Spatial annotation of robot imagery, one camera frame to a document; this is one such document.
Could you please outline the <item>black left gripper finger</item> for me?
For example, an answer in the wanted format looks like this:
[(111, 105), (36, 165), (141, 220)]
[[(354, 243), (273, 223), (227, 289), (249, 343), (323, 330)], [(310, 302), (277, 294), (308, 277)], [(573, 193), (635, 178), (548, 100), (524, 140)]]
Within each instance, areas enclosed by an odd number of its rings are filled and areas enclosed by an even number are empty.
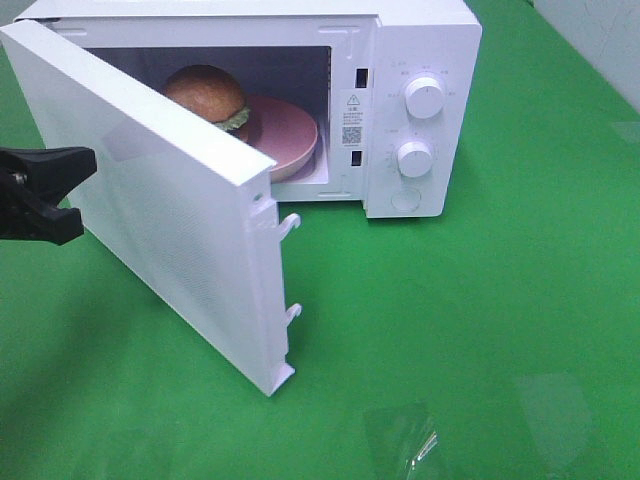
[(1, 173), (10, 187), (57, 206), (96, 172), (95, 152), (86, 147), (1, 148)]
[(1, 206), (1, 239), (45, 241), (64, 245), (84, 234), (80, 210), (45, 205), (43, 209), (20, 204)]

